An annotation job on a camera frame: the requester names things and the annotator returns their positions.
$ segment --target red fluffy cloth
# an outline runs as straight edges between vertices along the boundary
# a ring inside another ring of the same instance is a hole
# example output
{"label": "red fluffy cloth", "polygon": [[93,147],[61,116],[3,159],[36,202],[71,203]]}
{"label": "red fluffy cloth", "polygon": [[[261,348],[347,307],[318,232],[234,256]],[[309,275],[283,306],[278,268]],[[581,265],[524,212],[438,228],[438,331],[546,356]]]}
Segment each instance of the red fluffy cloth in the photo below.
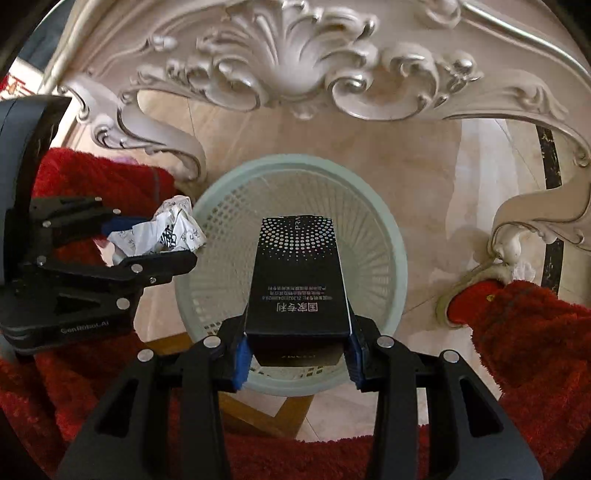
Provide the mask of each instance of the red fluffy cloth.
{"label": "red fluffy cloth", "polygon": [[[100,195],[124,215],[151,216],[174,194],[174,187],[173,179],[161,170],[52,150],[41,166],[35,194]],[[71,245],[61,256],[100,261],[91,241]],[[473,328],[476,349],[503,390],[503,408],[550,478],[591,423],[591,311],[557,300],[550,290],[514,282],[504,289],[471,287],[455,299],[453,314]],[[98,399],[142,347],[135,335],[128,335],[40,353],[29,364],[0,361],[0,405],[47,473],[56,471]],[[171,418],[176,419],[173,430],[178,430],[178,408],[175,411]],[[422,429],[422,473],[427,466],[426,438]],[[371,442],[371,437],[301,443],[226,435],[236,480],[361,479]]]}

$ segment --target black box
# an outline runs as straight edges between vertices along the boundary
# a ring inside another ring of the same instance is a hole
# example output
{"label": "black box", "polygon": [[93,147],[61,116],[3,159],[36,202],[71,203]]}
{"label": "black box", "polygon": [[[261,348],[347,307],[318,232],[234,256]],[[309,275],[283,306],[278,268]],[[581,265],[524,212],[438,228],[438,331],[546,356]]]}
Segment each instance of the black box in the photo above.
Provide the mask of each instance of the black box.
{"label": "black box", "polygon": [[336,365],[350,332],[332,220],[265,218],[246,310],[256,360],[266,367]]}

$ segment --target blue gripper pad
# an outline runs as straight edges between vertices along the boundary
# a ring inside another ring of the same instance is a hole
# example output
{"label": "blue gripper pad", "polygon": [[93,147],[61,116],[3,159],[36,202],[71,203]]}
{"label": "blue gripper pad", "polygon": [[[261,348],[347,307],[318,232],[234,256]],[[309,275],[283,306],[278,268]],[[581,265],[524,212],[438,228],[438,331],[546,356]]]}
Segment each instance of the blue gripper pad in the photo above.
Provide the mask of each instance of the blue gripper pad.
{"label": "blue gripper pad", "polygon": [[349,371],[349,378],[355,384],[357,389],[361,389],[365,378],[363,376],[363,352],[357,341],[357,337],[351,335],[349,344],[345,350],[345,362]]}
{"label": "blue gripper pad", "polygon": [[144,217],[121,217],[115,216],[108,222],[103,223],[100,232],[104,236],[109,236],[113,232],[123,232],[125,230],[131,230],[134,225],[138,223],[149,222],[149,218]]}
{"label": "blue gripper pad", "polygon": [[236,348],[236,365],[234,368],[234,378],[232,383],[236,390],[240,390],[248,378],[248,372],[251,369],[252,351],[246,341],[246,336]]}

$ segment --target bolt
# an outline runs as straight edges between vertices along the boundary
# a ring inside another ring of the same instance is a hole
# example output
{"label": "bolt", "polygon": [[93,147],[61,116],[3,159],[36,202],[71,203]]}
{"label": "bolt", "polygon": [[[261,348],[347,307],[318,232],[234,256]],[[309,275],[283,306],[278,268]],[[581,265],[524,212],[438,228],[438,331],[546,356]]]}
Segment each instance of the bolt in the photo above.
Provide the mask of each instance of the bolt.
{"label": "bolt", "polygon": [[388,335],[382,335],[378,338],[378,346],[382,348],[392,348],[394,346],[394,339]]}
{"label": "bolt", "polygon": [[131,306],[131,303],[129,302],[128,299],[126,299],[124,297],[117,299],[117,308],[119,310],[127,310],[130,306]]}
{"label": "bolt", "polygon": [[218,336],[210,335],[208,337],[205,337],[205,339],[203,340],[203,344],[207,348],[217,348],[222,344],[222,339]]}
{"label": "bolt", "polygon": [[451,364],[456,364],[460,361],[460,354],[454,350],[445,350],[443,352],[443,359]]}
{"label": "bolt", "polygon": [[138,360],[140,362],[149,362],[153,358],[154,358],[154,352],[152,350],[150,350],[149,348],[146,348],[146,349],[142,350],[140,353],[138,353]]}

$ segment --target white paper wrapper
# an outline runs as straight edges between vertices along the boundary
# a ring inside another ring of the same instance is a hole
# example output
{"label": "white paper wrapper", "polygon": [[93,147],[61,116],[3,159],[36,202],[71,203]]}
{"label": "white paper wrapper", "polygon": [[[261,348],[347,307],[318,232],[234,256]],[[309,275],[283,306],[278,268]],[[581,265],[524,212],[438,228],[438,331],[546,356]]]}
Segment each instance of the white paper wrapper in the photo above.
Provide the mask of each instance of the white paper wrapper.
{"label": "white paper wrapper", "polygon": [[166,200],[152,221],[138,223],[131,230],[112,232],[108,240],[120,250],[116,257],[121,253],[136,257],[179,250],[195,253],[206,242],[205,234],[191,216],[191,199],[182,195]]}

